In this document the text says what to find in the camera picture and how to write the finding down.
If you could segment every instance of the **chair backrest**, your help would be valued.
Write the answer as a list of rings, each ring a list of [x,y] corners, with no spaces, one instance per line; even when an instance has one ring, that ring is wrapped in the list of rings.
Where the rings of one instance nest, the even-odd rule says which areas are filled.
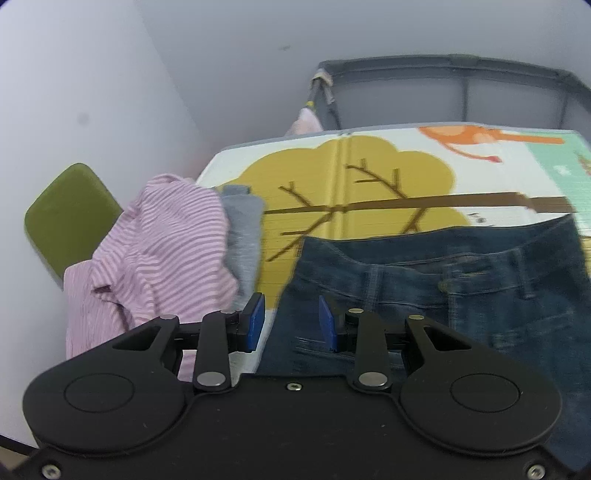
[[[82,163],[63,171],[25,214],[25,230],[56,276],[92,258],[122,209],[96,174]]]

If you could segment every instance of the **pink fabric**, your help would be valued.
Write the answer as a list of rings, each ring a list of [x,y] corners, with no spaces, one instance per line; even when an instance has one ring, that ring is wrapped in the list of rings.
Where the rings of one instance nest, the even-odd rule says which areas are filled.
[[[92,260],[66,270],[68,358],[160,314],[181,323],[230,306],[237,283],[223,266],[228,221],[216,192],[160,175],[125,209]],[[190,381],[195,354],[178,377]]]
[[[300,110],[297,120],[291,124],[285,136],[316,134],[323,130],[322,124],[316,114],[306,107]]]

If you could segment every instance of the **play mat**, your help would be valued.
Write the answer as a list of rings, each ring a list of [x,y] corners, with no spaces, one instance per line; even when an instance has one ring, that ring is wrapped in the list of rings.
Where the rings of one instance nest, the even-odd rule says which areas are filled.
[[[250,185],[265,200],[258,289],[273,308],[306,235],[517,226],[575,212],[591,247],[590,176],[591,151],[573,131],[425,124],[239,145],[197,183]]]

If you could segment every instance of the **denim fabric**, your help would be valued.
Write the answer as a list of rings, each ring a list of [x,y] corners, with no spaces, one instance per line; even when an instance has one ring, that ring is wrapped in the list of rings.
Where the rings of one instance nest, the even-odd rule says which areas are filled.
[[[571,468],[591,458],[591,288],[572,216],[364,240],[306,238],[258,374],[352,368],[352,355],[323,343],[323,293],[386,322],[425,315],[544,372],[563,396],[548,448]],[[400,355],[390,356],[405,378]]]

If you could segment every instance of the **clothing pile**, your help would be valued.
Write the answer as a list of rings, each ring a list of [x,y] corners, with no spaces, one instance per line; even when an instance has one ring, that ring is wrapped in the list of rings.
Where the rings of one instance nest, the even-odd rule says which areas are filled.
[[[255,288],[263,207],[245,186],[218,194],[173,175],[148,182],[92,259],[65,272],[67,357],[161,314],[188,323],[243,308]],[[194,362],[185,352],[179,379],[191,381]]]

